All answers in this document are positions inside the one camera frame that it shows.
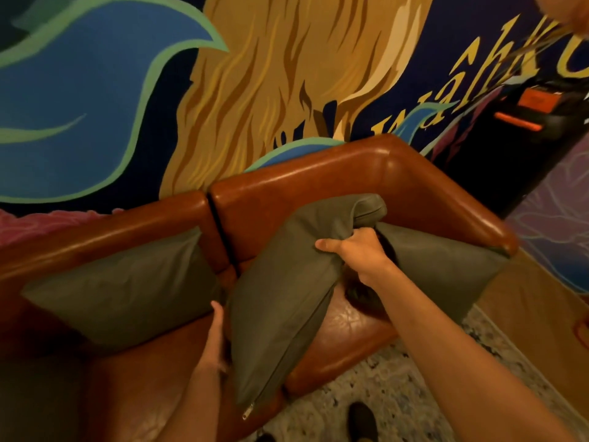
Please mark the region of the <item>person's right hand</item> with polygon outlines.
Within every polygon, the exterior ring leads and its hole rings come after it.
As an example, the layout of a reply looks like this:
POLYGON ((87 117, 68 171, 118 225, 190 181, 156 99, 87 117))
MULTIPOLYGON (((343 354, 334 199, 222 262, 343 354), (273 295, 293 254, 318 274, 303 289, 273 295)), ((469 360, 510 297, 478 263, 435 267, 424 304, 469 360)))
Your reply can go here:
POLYGON ((387 257, 374 228, 355 229, 349 242, 348 257, 342 259, 345 265, 354 270, 359 280, 370 288, 377 288, 387 273, 395 268, 387 257))

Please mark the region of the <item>person's left hand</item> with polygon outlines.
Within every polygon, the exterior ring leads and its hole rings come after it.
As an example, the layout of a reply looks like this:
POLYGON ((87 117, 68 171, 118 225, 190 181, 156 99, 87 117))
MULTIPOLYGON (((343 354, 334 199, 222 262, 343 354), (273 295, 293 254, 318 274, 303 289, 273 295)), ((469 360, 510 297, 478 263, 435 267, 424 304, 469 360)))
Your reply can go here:
POLYGON ((195 367, 195 371, 215 371, 226 374, 229 364, 225 359, 225 334, 224 338, 210 338, 209 331, 201 357, 195 367))

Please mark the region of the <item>olive green zippered cushion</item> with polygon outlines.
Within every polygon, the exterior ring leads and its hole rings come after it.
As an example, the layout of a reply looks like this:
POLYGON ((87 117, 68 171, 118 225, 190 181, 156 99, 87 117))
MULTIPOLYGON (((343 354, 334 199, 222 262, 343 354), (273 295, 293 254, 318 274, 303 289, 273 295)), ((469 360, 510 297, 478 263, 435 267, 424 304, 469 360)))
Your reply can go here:
POLYGON ((234 396, 246 421, 280 389, 326 316, 343 260, 319 239, 345 240, 387 214, 374 193, 306 204, 279 227, 239 278, 229 300, 234 396))

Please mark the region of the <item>person's right forearm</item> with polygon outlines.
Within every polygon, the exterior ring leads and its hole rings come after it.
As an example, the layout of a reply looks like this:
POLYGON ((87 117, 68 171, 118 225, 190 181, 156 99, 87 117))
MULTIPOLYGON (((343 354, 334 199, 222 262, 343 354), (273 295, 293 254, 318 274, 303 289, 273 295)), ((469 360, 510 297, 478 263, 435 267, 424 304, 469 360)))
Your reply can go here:
POLYGON ((380 297, 461 442, 577 442, 527 386, 388 259, 359 277, 380 297))

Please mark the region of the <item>person's left forearm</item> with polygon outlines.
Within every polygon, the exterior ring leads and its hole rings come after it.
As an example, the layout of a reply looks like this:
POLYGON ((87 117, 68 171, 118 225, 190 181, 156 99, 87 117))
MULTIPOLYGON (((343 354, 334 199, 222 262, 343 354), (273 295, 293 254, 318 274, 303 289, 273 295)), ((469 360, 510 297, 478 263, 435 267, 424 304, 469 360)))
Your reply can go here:
POLYGON ((216 442, 224 368, 198 365, 154 442, 216 442))

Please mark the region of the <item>brown leather sofa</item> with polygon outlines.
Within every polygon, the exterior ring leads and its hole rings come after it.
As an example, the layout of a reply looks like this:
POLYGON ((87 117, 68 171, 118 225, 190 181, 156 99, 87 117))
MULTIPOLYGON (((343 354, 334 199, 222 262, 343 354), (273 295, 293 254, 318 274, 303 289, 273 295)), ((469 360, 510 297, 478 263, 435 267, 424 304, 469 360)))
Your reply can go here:
POLYGON ((205 346, 210 301, 229 293, 299 207, 378 194, 412 229, 424 276, 472 278, 517 238, 390 134, 337 145, 201 190, 0 248, 0 442, 147 442, 205 346))

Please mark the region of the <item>speckled grey rug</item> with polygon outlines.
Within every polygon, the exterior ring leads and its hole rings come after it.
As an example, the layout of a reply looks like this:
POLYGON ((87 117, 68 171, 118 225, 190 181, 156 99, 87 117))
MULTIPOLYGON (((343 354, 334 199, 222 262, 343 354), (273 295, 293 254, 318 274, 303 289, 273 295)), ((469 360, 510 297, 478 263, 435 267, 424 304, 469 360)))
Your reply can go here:
MULTIPOLYGON (((573 409, 497 326, 475 306, 463 330, 507 367, 562 420, 578 442, 589 442, 589 423, 573 409)), ((292 401, 242 442, 262 433, 277 442, 349 442, 349 404, 374 412, 380 442, 455 442, 453 430, 401 342, 368 357, 328 385, 292 401)))

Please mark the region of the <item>person's black shoe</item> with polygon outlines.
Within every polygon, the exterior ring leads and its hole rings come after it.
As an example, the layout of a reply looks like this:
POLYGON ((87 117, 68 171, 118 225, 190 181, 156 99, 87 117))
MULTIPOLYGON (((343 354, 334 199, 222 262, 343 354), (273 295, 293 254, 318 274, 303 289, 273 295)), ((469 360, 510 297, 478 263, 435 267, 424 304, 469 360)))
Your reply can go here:
POLYGON ((362 401, 350 404, 347 430, 350 442, 379 442, 375 415, 372 409, 362 401))

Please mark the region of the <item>black machine with orange parts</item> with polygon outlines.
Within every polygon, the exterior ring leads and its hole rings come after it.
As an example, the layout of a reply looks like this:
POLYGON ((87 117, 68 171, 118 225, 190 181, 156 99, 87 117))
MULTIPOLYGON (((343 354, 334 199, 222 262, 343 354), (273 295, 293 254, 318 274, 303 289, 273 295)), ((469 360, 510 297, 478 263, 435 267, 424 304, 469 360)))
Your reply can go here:
POLYGON ((589 78, 534 77, 491 101, 444 165, 504 219, 589 130, 589 78))

